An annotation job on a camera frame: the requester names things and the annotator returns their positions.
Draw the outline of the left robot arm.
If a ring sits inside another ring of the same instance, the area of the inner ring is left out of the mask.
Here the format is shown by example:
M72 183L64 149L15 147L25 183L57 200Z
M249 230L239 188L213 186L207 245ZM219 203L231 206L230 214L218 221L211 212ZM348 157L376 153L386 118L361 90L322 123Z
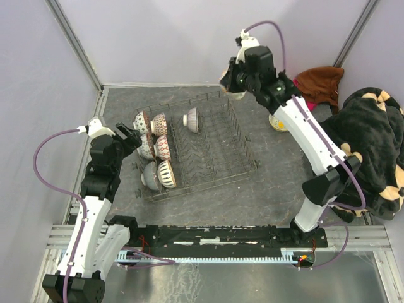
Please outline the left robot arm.
M121 183L122 161L141 147L141 134L122 123L119 133L94 117L74 131L90 139L90 162L78 194L57 188L80 203L73 233L54 274L46 274L42 288L53 302L102 302L105 279L124 246L140 238L134 217L113 218L102 237L101 229Z

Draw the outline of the grey wire dish rack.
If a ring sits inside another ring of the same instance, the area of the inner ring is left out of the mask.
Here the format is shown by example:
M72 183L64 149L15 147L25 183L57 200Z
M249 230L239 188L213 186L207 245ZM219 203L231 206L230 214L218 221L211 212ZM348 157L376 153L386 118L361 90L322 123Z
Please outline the grey wire dish rack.
M199 112L198 133L183 125L183 115L194 107ZM231 101L221 91L139 107L134 112L142 110L150 119L165 114L177 187L152 191L141 184L136 197L151 202L185 196L247 179L257 169L249 138L242 132Z

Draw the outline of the orange green leaf bowl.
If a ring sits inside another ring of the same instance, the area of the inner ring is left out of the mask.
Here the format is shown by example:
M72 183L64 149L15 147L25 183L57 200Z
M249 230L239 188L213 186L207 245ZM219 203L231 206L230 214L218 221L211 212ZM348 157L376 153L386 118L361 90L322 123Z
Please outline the orange green leaf bowl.
M226 96L228 96L229 98L232 98L234 100L240 100L245 96L245 92L239 92L239 93L232 93L229 92L226 88L225 85L223 84L223 81L225 79L225 76L227 75L228 70L224 70L220 79L219 79L219 86L222 89L222 91L224 92L224 94L226 94Z

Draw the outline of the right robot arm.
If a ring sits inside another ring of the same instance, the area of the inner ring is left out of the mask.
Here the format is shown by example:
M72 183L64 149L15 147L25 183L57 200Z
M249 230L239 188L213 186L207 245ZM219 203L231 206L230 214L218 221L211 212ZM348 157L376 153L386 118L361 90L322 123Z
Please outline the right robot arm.
M252 94L258 104L284 123L309 160L314 177L303 183L304 202L287 230L290 241L304 247L312 241L320 218L337 196L349 184L360 189L355 178L360 159L347 156L332 142L293 81L284 72L276 72L267 46L240 47L238 54L230 58L220 84L230 94Z

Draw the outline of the yellow dotted bowl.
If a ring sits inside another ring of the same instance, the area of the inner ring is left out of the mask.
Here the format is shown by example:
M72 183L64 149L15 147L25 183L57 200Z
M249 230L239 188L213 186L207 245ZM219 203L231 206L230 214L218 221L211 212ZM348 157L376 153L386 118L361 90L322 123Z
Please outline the yellow dotted bowl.
M285 127L284 123L282 123L279 119L277 119L275 116L273 115L269 115L268 117L269 123L271 125L271 127L279 132L287 132L288 129Z

